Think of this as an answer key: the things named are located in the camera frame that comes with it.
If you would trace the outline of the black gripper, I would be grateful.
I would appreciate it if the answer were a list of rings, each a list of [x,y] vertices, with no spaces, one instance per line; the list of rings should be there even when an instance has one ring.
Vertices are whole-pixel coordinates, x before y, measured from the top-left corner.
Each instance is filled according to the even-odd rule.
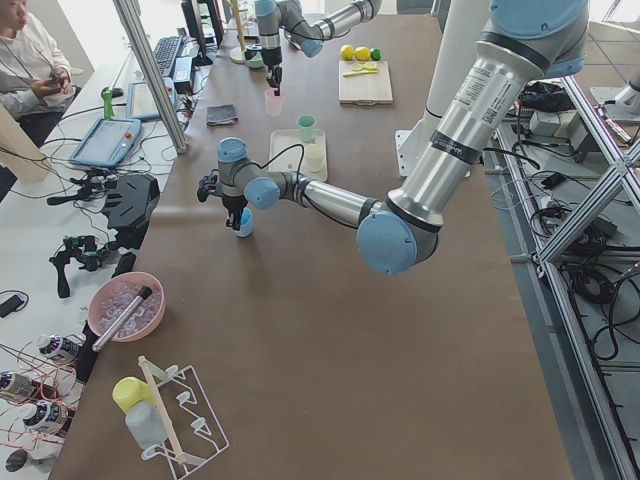
[[[280,97],[282,83],[282,67],[280,64],[267,67],[266,81],[269,87],[274,90],[274,95]]]
[[[227,219],[225,226],[239,231],[242,226],[242,213],[246,207],[246,198],[243,195],[232,196],[228,194],[222,195],[222,204],[227,210]]]

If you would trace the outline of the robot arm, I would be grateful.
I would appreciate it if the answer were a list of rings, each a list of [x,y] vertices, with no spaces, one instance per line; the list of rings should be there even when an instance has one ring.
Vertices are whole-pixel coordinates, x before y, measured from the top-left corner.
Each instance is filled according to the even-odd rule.
[[[267,67],[266,80],[274,95],[281,96],[283,56],[280,31],[287,32],[290,39],[311,58],[322,50],[326,41],[347,33],[355,25],[371,21],[380,7],[380,1],[353,1],[310,23],[304,17],[299,1],[255,1],[262,61]]]
[[[234,137],[217,147],[213,192],[238,229],[245,207],[267,209],[287,199],[356,230],[363,260],[396,274],[429,258],[443,211],[475,165],[516,97],[531,81],[570,76],[585,59],[585,1],[493,1],[476,42],[476,59],[435,129],[419,138],[416,166],[401,187],[378,201],[310,179],[268,172]]]

